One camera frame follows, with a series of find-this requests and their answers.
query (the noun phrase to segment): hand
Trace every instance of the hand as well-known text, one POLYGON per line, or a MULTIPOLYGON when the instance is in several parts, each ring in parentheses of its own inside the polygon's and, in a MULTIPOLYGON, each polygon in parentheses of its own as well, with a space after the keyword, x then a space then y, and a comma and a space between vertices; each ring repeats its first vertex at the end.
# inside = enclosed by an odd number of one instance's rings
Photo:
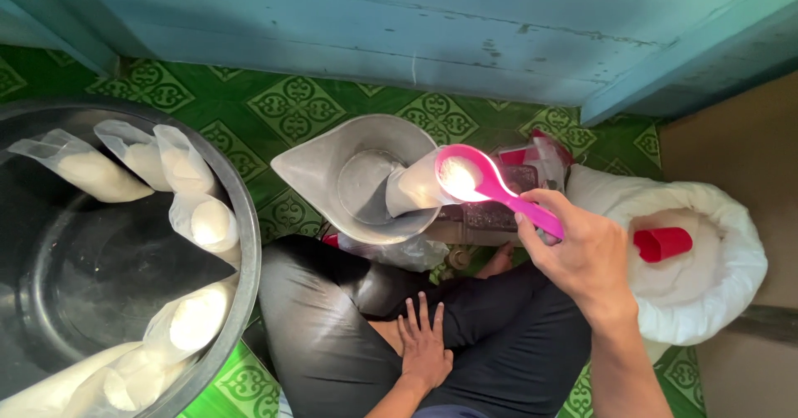
POLYGON ((534 264, 576 301, 594 330, 607 321, 636 321, 637 301, 626 280, 626 230, 575 207, 556 190, 534 189, 521 198, 550 209, 562 223, 563 241, 546 246, 529 219, 515 215, 519 238, 534 264))
POLYGON ((452 372, 454 354, 444 350, 444 304, 438 303, 435 310, 435 323, 429 327, 427 296, 418 293, 418 308, 421 325, 416 321, 413 300, 407 299, 407 321, 399 316, 399 335, 404 343, 401 377, 417 382, 426 396, 433 388, 443 384, 452 372))

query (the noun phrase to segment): white plastic sack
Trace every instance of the white plastic sack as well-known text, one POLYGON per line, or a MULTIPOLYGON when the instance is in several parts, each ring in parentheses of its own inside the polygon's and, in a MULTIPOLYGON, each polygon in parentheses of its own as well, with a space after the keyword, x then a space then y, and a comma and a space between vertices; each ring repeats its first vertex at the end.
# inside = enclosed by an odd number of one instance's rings
POLYGON ((150 320, 143 348, 164 364, 175 364, 205 348, 222 330, 239 274, 166 303, 150 320))
POLYGON ((715 335, 751 303, 767 272, 768 261, 748 210, 709 184, 660 183, 575 165, 571 167, 566 196, 574 205, 613 219, 627 229, 634 225, 633 219, 639 219, 643 226, 645 221, 650 225, 652 220, 662 220, 675 223, 669 226, 682 224, 689 228, 685 228, 688 232, 693 230, 693 255, 658 262, 668 262, 668 270, 683 265, 673 278, 644 273, 663 267, 646 264, 636 250, 630 249, 630 286, 640 307, 638 323, 652 361, 671 344, 697 344, 715 335), (671 217, 655 215, 663 211, 669 211, 671 217), (714 241, 718 242, 717 248, 713 248, 714 241), (656 283, 640 282, 648 278, 683 290, 689 284, 683 277, 705 282, 707 288, 695 292, 693 298, 681 291, 681 296, 670 295, 668 299, 656 283), (653 288, 656 294, 642 286, 653 288))
POLYGON ((443 147, 436 148, 410 167, 397 164, 388 175, 385 205, 391 217, 418 209, 437 208, 462 203, 447 194, 435 177, 435 158, 443 147))
POLYGON ((241 243, 235 214, 223 202, 199 192, 178 192, 169 208, 169 222, 178 234, 214 253, 238 270, 241 243))
POLYGON ((175 192, 216 195, 216 181, 207 162, 182 131, 168 125, 153 127, 164 176, 175 192))
POLYGON ((115 119, 104 120, 94 126, 100 138, 128 169, 139 175, 151 188, 172 192, 160 162, 160 150, 154 136, 133 125, 115 119))
POLYGON ((431 270, 444 261, 448 247, 443 242, 428 241, 419 234, 404 242, 390 245, 372 245, 356 241, 344 233, 338 233, 338 248, 362 258, 399 267, 411 272, 431 270))
POLYGON ((133 418, 196 362, 165 364, 140 346, 97 370, 75 389, 62 418, 133 418))
POLYGON ((36 159, 101 202, 131 202, 153 193, 96 148, 59 128, 41 141, 20 139, 8 151, 36 159))
POLYGON ((98 369, 140 346, 141 342, 123 343, 100 351, 0 401, 0 418, 59 418, 80 384, 98 369))

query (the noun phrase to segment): bare foot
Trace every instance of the bare foot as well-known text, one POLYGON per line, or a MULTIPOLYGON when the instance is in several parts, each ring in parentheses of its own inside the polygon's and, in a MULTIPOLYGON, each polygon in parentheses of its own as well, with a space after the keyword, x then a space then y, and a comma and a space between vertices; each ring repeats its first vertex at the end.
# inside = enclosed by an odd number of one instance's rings
POLYGON ((504 273, 507 270, 512 269, 512 253, 515 251, 515 248, 512 246, 512 242, 507 242, 503 246, 499 247, 499 250, 496 250, 496 253, 493 255, 490 261, 482 267, 474 278, 479 279, 488 279, 489 277, 504 273))
POLYGON ((399 335, 399 321, 369 321, 369 324, 385 339, 398 355, 404 355, 404 343, 399 335))

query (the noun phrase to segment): pink plastic spoon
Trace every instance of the pink plastic spoon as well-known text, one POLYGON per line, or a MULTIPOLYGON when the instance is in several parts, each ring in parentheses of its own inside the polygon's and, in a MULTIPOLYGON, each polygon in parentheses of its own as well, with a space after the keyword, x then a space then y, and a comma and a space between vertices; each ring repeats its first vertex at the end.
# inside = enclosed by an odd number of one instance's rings
POLYGON ((499 168, 496 167, 493 160, 476 148, 464 144, 454 144, 443 148, 435 158, 435 176, 444 190, 458 199, 466 202, 494 200, 504 203, 505 206, 514 212, 526 215, 538 228, 543 229, 557 239, 563 238, 563 226, 554 214, 534 203, 525 202, 508 189, 504 185, 504 181, 499 175, 499 168), (447 186, 446 180, 441 177, 441 167, 446 159, 455 157, 465 158, 472 162, 474 168, 482 173, 482 182, 477 183, 476 181, 478 180, 474 180, 475 182, 470 185, 464 183, 464 186, 447 186))

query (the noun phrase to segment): green tile floor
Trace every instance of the green tile floor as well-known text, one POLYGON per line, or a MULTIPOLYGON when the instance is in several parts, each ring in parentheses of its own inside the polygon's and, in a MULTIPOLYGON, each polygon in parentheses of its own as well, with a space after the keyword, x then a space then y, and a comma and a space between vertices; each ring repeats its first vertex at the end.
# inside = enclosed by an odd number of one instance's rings
MULTIPOLYGON (((594 169, 662 178, 657 119, 617 116, 586 130, 566 107, 449 96, 389 86, 285 76, 197 64, 138 60, 125 79, 98 79, 63 52, 0 46, 0 103, 85 93, 146 103, 199 130, 238 168, 251 192, 264 242, 313 234, 321 216, 269 168, 274 156, 355 116, 388 113, 424 128, 439 144, 486 151, 524 143, 532 128, 559 139, 594 169)), ((492 249, 472 248, 475 269, 492 249)), ((705 416, 692 348, 673 348, 656 365, 677 418, 705 416)), ((240 343, 185 418, 274 417, 279 386, 240 343)), ((589 418, 588 368, 560 416, 589 418)))

